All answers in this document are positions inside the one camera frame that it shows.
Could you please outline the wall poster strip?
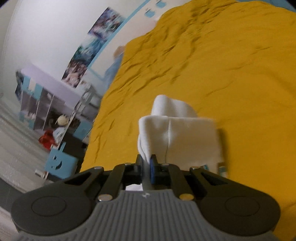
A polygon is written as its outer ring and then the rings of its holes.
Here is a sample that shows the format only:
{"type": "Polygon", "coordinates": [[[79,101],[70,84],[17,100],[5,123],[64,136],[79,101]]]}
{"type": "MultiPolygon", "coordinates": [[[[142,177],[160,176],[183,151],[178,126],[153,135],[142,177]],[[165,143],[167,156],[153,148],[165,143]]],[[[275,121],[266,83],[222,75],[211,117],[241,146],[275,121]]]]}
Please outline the wall poster strip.
{"type": "Polygon", "coordinates": [[[104,10],[68,63],[62,77],[64,83],[73,88],[79,85],[90,63],[124,20],[114,9],[104,10]]]}

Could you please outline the red toy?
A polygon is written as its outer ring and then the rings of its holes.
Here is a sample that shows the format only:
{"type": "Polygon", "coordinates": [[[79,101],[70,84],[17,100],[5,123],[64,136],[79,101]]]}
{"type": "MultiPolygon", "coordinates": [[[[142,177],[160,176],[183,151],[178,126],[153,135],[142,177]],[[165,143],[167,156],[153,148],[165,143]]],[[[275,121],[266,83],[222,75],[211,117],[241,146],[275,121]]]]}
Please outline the red toy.
{"type": "Polygon", "coordinates": [[[43,147],[47,150],[51,150],[53,146],[57,146],[55,139],[53,137],[53,131],[47,130],[44,134],[39,138],[39,143],[43,145],[43,147]]]}

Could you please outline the metal chair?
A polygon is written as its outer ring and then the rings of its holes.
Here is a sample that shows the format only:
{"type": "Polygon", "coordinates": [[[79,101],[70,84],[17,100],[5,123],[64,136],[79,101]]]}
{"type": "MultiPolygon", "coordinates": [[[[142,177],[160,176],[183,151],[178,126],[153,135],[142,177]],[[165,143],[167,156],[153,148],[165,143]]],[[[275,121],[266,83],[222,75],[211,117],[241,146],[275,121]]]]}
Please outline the metal chair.
{"type": "Polygon", "coordinates": [[[84,84],[78,88],[80,99],[77,101],[69,116],[67,132],[73,136],[83,139],[91,131],[93,121],[98,114],[98,100],[95,88],[91,84],[84,84]]]}

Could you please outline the white printed t-shirt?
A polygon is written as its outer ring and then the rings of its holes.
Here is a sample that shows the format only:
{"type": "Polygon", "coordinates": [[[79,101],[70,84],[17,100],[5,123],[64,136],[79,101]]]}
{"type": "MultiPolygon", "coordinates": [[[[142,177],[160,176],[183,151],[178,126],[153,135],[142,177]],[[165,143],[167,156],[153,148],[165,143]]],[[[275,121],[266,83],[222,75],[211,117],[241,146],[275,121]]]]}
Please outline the white printed t-shirt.
{"type": "Polygon", "coordinates": [[[128,191],[142,191],[150,187],[150,158],[159,163],[177,165],[188,171],[204,167],[227,177],[226,134],[210,118],[197,116],[187,103],[158,95],[151,114],[138,121],[137,149],[144,160],[142,184],[127,186],[128,191]]]}

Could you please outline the blue smiley box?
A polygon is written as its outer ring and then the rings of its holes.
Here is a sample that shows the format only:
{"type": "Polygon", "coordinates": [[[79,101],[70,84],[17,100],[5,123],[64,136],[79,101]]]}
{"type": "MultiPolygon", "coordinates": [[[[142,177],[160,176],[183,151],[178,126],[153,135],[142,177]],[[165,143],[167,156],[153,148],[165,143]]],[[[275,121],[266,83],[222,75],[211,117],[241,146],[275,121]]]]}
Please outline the blue smiley box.
{"type": "Polygon", "coordinates": [[[60,179],[66,179],[75,174],[78,158],[64,152],[66,142],[60,149],[51,149],[44,170],[60,179]]]}

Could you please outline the white shelf unit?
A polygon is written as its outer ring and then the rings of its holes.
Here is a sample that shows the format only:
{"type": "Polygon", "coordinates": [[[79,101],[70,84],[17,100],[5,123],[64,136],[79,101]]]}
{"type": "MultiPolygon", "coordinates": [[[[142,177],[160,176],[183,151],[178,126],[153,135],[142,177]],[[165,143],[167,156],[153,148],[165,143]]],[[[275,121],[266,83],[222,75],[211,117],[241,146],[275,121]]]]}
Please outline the white shelf unit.
{"type": "Polygon", "coordinates": [[[16,71],[16,81],[20,121],[41,136],[53,131],[59,146],[66,134],[72,135],[67,132],[67,124],[80,94],[33,65],[16,71]]]}

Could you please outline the mustard yellow bed cover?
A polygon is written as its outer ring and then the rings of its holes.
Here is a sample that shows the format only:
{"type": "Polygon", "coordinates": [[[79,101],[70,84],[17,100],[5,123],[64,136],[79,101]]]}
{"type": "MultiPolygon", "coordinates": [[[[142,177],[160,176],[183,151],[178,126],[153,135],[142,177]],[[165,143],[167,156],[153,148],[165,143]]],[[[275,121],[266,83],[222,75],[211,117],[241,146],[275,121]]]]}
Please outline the mustard yellow bed cover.
{"type": "Polygon", "coordinates": [[[295,12],[262,1],[190,1],[130,41],[103,97],[82,170],[137,155],[138,120],[164,94],[212,118],[230,179],[273,196],[295,237],[295,12]]]}

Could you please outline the blue pillow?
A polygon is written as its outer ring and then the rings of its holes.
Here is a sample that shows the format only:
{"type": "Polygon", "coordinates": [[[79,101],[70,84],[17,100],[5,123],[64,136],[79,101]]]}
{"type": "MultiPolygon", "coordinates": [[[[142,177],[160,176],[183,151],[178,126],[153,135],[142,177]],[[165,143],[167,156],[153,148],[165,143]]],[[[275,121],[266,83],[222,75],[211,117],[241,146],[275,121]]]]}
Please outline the blue pillow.
{"type": "Polygon", "coordinates": [[[106,70],[104,75],[104,91],[107,91],[112,84],[119,68],[125,52],[125,46],[119,46],[113,54],[113,63],[106,70]]]}

